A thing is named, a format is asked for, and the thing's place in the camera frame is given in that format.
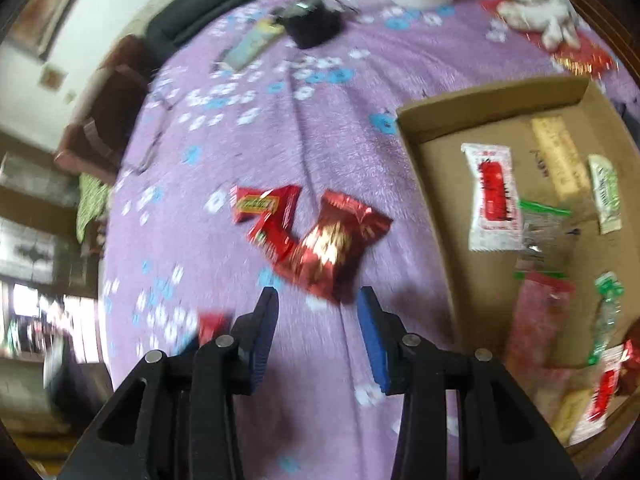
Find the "brown chair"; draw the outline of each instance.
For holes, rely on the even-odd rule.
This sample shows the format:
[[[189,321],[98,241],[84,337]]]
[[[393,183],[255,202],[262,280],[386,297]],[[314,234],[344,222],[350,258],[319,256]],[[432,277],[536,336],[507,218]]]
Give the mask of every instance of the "brown chair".
[[[55,155],[59,168],[115,183],[157,67],[142,38],[129,34],[113,47],[89,79],[65,128]]]

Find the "purple blanket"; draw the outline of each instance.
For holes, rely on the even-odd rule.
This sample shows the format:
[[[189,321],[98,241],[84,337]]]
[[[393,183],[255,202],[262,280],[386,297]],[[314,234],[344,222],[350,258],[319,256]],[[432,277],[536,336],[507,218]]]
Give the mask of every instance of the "purple blanket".
[[[249,18],[286,1],[260,0],[209,24],[167,62],[140,113],[106,250],[111,375],[118,386],[148,350],[177,352],[198,312],[244,314],[273,285],[280,319],[268,371],[253,397],[237,400],[246,477],[388,479],[402,399],[374,384],[354,305],[332,306],[274,276],[246,240],[251,223],[232,223],[228,191],[300,184],[299,237],[327,188],[390,216],[391,231],[367,250],[353,288],[372,285],[408,330],[450,348],[443,271],[394,111],[562,68],[477,0],[431,12],[352,0],[361,13],[327,44],[302,52],[282,38],[243,73],[212,67]],[[638,95],[622,67],[602,87],[630,104]],[[127,170],[140,166],[148,166],[140,176]],[[454,448],[455,424],[449,434]]]

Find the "green cloth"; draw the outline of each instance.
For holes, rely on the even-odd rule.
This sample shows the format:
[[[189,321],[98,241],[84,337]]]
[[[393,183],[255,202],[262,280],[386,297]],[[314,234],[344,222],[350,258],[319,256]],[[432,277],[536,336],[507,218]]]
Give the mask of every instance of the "green cloth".
[[[80,175],[80,203],[76,217],[76,236],[78,242],[84,240],[84,232],[89,222],[97,218],[104,211],[109,197],[110,187],[103,184],[94,176],[83,173]]]

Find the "white wall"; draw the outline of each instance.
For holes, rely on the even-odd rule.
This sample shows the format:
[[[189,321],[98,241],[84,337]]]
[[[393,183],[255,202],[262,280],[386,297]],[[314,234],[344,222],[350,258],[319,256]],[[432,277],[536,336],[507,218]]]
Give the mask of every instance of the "white wall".
[[[0,45],[0,128],[54,151],[75,102],[111,45],[149,0],[76,0],[49,62],[68,75],[58,92],[38,86],[42,63],[5,41]]]

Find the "metal screw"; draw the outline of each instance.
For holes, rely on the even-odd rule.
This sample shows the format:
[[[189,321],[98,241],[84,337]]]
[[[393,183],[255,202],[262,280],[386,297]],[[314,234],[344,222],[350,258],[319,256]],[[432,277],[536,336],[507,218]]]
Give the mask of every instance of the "metal screw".
[[[226,348],[228,346],[231,346],[233,343],[234,338],[229,334],[218,336],[218,338],[216,339],[216,346],[219,346],[220,348]]]
[[[478,359],[478,361],[483,362],[490,361],[494,357],[491,351],[487,350],[486,348],[479,348],[478,350],[476,350],[476,353],[474,355],[476,356],[476,359]]]
[[[420,344],[420,336],[416,334],[405,334],[402,336],[402,344],[405,346],[418,346]]]
[[[162,359],[162,352],[159,350],[150,350],[145,355],[147,363],[157,363],[160,359]]]

